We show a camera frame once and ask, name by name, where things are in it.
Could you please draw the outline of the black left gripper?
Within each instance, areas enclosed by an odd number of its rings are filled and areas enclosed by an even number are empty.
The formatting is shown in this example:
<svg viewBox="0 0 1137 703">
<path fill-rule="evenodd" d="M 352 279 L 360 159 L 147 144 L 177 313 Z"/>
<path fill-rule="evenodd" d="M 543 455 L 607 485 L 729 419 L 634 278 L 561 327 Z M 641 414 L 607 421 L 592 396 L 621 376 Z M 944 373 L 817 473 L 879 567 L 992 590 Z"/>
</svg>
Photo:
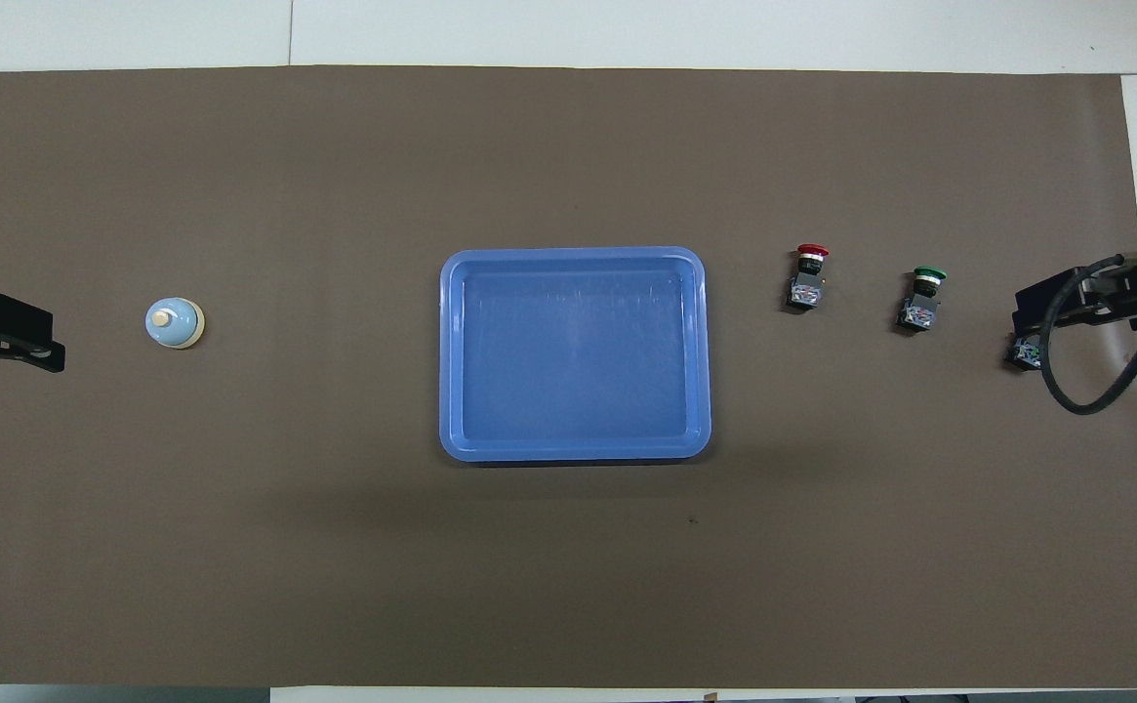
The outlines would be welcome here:
<svg viewBox="0 0 1137 703">
<path fill-rule="evenodd" d="M 65 347 L 52 339 L 51 313 L 0 293 L 0 340 L 6 356 L 45 372 L 61 373 Z"/>
</svg>

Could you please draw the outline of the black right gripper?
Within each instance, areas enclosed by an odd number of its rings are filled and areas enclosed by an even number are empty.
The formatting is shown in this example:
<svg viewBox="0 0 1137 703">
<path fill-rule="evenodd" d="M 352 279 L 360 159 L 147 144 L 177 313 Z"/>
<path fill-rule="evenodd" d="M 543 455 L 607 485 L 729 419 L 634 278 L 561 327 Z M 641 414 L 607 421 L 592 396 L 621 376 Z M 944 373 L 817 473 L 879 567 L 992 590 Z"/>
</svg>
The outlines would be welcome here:
<svg viewBox="0 0 1137 703">
<path fill-rule="evenodd" d="M 1137 332 L 1137 253 L 1118 254 L 1094 266 L 1072 268 L 1064 286 L 1068 293 L 1055 293 L 1051 301 L 1049 326 L 1124 321 Z M 1015 339 L 1039 334 L 1051 298 L 1053 281 L 1027 286 L 1014 293 Z"/>
</svg>

